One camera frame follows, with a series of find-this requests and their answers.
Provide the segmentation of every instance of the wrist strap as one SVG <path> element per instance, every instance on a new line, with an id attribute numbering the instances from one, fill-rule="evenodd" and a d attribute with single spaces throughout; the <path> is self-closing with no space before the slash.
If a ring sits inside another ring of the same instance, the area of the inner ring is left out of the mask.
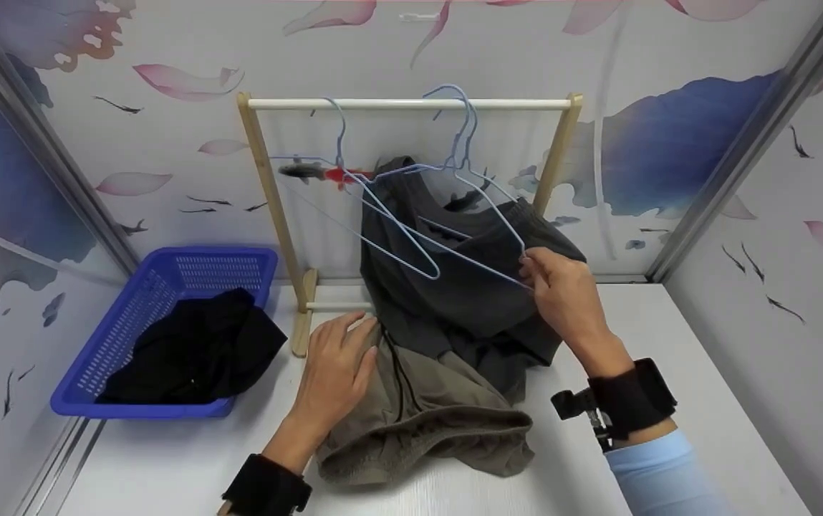
<path id="1" fill-rule="evenodd" d="M 251 454 L 239 473 L 221 495 L 225 500 L 218 516 L 262 516 L 302 512 L 309 501 L 312 487 L 303 477 L 293 474 L 263 455 Z"/>
<path id="2" fill-rule="evenodd" d="M 614 378 L 589 379 L 597 408 L 611 421 L 609 435 L 620 441 L 669 418 L 678 404 L 653 360 L 635 360 L 634 365 Z"/>

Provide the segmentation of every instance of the white table surface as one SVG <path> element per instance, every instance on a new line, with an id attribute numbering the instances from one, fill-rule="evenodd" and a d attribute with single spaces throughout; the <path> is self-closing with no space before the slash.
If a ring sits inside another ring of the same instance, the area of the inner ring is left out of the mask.
<path id="1" fill-rule="evenodd" d="M 695 334 L 661 285 L 600 285 L 612 329 L 635 358 L 653 357 L 679 401 L 675 416 L 738 514 L 809 514 Z M 319 300 L 360 300 L 359 287 L 320 287 Z M 269 313 L 289 333 L 293 291 L 277 287 Z M 318 314 L 321 323 L 336 314 Z M 109 421 L 65 500 L 61 516 L 214 514 L 219 495 L 248 454 L 259 453 L 287 413 L 303 362 L 287 344 L 267 373 L 218 421 Z M 586 385 L 566 348 L 529 372 L 520 406 L 535 420 L 535 460 L 496 478 L 452 459 L 430 459 L 404 481 L 378 489 L 333 489 L 316 464 L 304 514 L 627 515 L 617 483 L 586 418 L 560 421 L 549 398 Z"/>

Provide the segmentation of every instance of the wooden upright post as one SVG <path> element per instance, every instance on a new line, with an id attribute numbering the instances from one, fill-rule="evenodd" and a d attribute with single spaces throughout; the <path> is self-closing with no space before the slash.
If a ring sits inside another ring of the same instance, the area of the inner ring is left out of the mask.
<path id="1" fill-rule="evenodd" d="M 582 95 L 572 92 L 567 99 L 571 101 L 571 107 L 561 111 L 561 117 L 558 118 L 558 127 L 555 128 L 552 138 L 552 147 L 548 150 L 548 159 L 545 160 L 545 168 L 542 169 L 542 178 L 539 179 L 539 187 L 536 188 L 535 199 L 532 200 L 532 206 L 540 216 L 545 216 L 545 208 L 548 208 L 548 201 L 552 198 L 552 189 L 558 186 L 561 180 L 561 172 L 563 172 L 561 161 L 564 151 L 571 146 L 577 121 L 580 118 Z"/>
<path id="2" fill-rule="evenodd" d="M 290 282 L 294 285 L 294 293 L 297 294 L 297 318 L 294 321 L 293 333 L 290 335 L 290 350 L 296 356 L 306 356 L 307 347 L 309 347 L 309 326 L 312 323 L 312 310 L 307 307 L 307 302 L 314 301 L 316 298 L 316 283 L 319 274 L 316 269 L 309 269 L 306 274 L 303 274 L 300 269 L 297 251 L 294 249 L 293 239 L 290 238 L 290 229 L 287 228 L 284 205 L 281 203 L 281 195 L 277 190 L 277 182 L 274 180 L 274 168 L 271 167 L 268 149 L 264 145 L 264 136 L 261 134 L 258 114 L 249 107 L 250 98 L 251 95 L 247 92 L 239 92 L 236 96 L 236 104 L 239 106 L 242 128 L 249 140 L 251 157 L 255 161 L 261 190 L 264 190 L 264 200 L 268 202 L 268 211 L 271 212 L 271 221 L 274 222 L 277 241 L 281 245 L 287 275 L 290 276 Z"/>

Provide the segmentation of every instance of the red fish print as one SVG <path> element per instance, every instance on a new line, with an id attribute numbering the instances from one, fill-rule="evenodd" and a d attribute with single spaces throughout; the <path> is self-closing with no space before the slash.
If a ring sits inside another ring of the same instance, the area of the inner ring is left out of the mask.
<path id="1" fill-rule="evenodd" d="M 297 179 L 303 181 L 305 185 L 309 185 L 310 178 L 319 179 L 320 181 L 333 181 L 339 190 L 345 189 L 345 185 L 349 185 L 349 183 L 357 182 L 353 177 L 348 176 L 345 170 L 340 167 L 323 169 L 318 163 L 300 163 L 297 161 L 297 163 L 290 163 L 280 167 L 277 169 L 277 172 L 283 174 L 283 176 L 297 177 Z M 352 168 L 349 168 L 348 172 L 356 176 L 372 179 L 372 172 Z"/>

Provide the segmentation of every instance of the black cloth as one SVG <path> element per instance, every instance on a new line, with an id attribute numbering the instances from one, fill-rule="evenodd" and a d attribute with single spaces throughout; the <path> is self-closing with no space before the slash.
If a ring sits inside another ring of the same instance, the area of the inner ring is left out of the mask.
<path id="1" fill-rule="evenodd" d="M 134 343 L 97 403 L 201 404 L 257 382 L 287 337 L 242 288 L 181 300 Z"/>
<path id="2" fill-rule="evenodd" d="M 407 156 L 395 158 L 376 173 L 412 163 Z M 519 243 L 493 209 L 450 212 L 433 198 L 419 173 L 382 177 L 372 190 L 395 218 L 416 231 L 509 277 L 519 277 Z M 525 199 L 503 203 L 499 210 L 526 248 L 543 246 L 586 261 L 580 249 Z M 470 238 L 460 238 L 459 232 Z M 421 271 L 432 272 L 398 226 L 369 206 L 363 206 L 362 234 Z M 437 280 L 362 245 L 361 275 L 380 323 L 395 343 L 421 355 L 456 353 L 507 399 L 519 401 L 525 395 L 526 367 L 551 365 L 561 338 L 539 316 L 525 287 L 418 241 L 440 267 Z"/>

